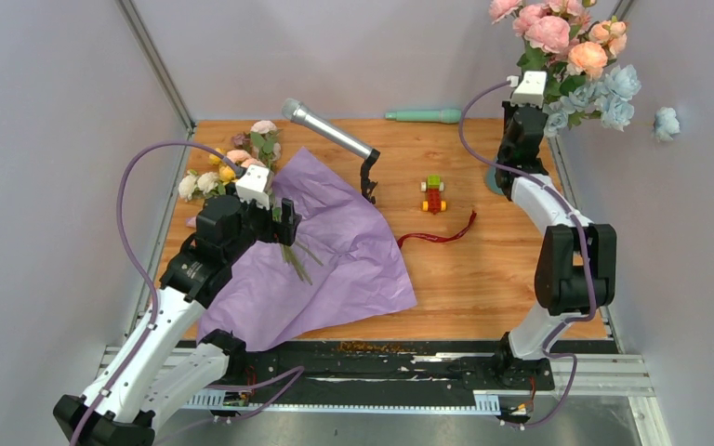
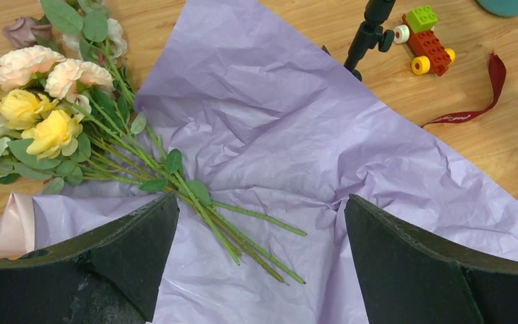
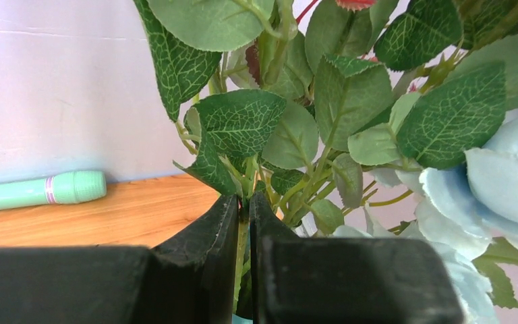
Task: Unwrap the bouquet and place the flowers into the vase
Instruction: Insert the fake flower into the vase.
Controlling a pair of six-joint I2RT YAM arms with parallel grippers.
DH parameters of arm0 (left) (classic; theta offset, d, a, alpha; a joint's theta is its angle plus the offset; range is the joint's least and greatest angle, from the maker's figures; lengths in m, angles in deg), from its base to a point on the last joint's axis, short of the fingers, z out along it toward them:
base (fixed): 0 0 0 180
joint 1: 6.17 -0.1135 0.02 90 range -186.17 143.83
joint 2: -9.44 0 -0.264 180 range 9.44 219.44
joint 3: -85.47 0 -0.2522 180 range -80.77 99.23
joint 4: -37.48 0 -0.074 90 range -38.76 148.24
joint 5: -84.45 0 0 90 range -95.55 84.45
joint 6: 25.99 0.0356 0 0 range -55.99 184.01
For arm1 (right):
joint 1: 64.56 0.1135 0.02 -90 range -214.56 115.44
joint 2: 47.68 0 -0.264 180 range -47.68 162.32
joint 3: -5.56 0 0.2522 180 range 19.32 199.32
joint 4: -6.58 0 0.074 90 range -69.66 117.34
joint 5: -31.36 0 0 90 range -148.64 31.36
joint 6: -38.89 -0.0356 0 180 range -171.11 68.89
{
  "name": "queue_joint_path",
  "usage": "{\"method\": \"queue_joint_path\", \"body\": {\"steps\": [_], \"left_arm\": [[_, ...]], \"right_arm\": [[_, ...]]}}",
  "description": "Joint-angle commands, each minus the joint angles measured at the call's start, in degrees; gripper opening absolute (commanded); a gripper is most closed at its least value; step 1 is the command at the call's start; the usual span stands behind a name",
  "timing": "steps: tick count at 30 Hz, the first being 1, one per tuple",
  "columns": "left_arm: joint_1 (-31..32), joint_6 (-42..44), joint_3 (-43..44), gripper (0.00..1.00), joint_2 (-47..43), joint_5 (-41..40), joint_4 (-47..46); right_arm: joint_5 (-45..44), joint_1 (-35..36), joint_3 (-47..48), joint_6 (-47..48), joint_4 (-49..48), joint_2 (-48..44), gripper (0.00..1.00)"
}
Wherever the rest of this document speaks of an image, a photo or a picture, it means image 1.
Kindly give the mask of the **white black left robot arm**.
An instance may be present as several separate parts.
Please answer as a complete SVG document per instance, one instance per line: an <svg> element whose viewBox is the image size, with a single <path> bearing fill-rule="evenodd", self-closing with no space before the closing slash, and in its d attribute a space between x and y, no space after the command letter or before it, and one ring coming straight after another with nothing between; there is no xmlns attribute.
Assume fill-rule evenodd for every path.
<svg viewBox="0 0 714 446"><path fill-rule="evenodd" d="M240 382L245 342L223 330L206 335L171 371L161 371L186 330L231 280L257 242L290 246L301 216L293 202L263 208L231 195L211 199L194 233L168 262L149 311L115 359L80 396L64 395L53 415L72 445L152 445L168 419L219 379Z"/></svg>

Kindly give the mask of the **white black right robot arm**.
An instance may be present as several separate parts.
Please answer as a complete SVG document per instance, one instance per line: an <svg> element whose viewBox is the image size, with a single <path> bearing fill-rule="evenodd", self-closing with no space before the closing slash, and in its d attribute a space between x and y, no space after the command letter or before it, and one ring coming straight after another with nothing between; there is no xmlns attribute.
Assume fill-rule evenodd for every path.
<svg viewBox="0 0 714 446"><path fill-rule="evenodd" d="M570 325L615 296L616 232L581 215L556 190L539 158L548 116L533 105L502 104L503 137L494 180L543 236L534 277L536 302L505 333L491 364L504 387L542 377L550 347Z"/></svg>

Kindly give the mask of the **peach orange flower stem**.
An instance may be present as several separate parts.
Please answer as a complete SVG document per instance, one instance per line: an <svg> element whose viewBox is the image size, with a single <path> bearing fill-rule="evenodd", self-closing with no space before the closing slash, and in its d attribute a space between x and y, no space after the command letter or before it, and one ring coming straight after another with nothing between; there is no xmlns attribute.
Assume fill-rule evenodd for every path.
<svg viewBox="0 0 714 446"><path fill-rule="evenodd" d="M628 26L611 18L591 26L584 39L567 52L565 73L584 75L588 81L598 80L604 69L616 61L628 43Z"/></svg>

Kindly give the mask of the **dark red printed ribbon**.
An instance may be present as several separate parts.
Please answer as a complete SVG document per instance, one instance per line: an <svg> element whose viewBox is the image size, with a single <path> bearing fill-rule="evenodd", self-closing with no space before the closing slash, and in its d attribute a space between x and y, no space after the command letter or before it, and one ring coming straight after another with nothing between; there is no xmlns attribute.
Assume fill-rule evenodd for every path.
<svg viewBox="0 0 714 446"><path fill-rule="evenodd" d="M412 233L407 233L399 237L396 242L399 248L403 247L403 244L407 240L411 239L418 239L418 240L423 240L426 242L430 243L450 243L456 240L461 239L464 237L471 227L473 226L476 218L478 216L478 213L476 211L472 211L469 216L469 221L468 223L457 233L451 236L443 236L439 234L431 234L431 233L426 233L426 232L412 232Z"/></svg>

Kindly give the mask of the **purple pink wrapping paper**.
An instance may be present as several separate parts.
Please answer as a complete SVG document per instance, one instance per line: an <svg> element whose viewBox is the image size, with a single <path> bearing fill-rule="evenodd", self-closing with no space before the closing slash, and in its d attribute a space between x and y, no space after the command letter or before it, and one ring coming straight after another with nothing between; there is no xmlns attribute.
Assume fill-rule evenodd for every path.
<svg viewBox="0 0 714 446"><path fill-rule="evenodd" d="M274 178L278 198L302 221L293 252L300 277L275 243L255 243L198 322L198 340L223 330L265 351L318 329L417 304L387 220L353 186L300 149Z"/></svg>

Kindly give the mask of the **pink flower stem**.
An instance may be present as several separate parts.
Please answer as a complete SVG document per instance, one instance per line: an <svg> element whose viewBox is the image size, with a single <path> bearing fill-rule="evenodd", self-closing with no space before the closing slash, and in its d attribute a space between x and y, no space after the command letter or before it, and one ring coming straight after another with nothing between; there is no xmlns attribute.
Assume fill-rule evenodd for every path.
<svg viewBox="0 0 714 446"><path fill-rule="evenodd" d="M517 61L523 71L541 70L552 60L565 58L574 37L572 25L551 14L544 3L522 7L512 23L524 50Z"/></svg>
<svg viewBox="0 0 714 446"><path fill-rule="evenodd" d="M545 8L553 15L561 17L571 25L576 25L578 33L586 33L591 23L589 10L596 4L595 0L548 0Z"/></svg>
<svg viewBox="0 0 714 446"><path fill-rule="evenodd" d="M492 0L489 5L489 16L493 24L512 16L523 7L523 0Z"/></svg>

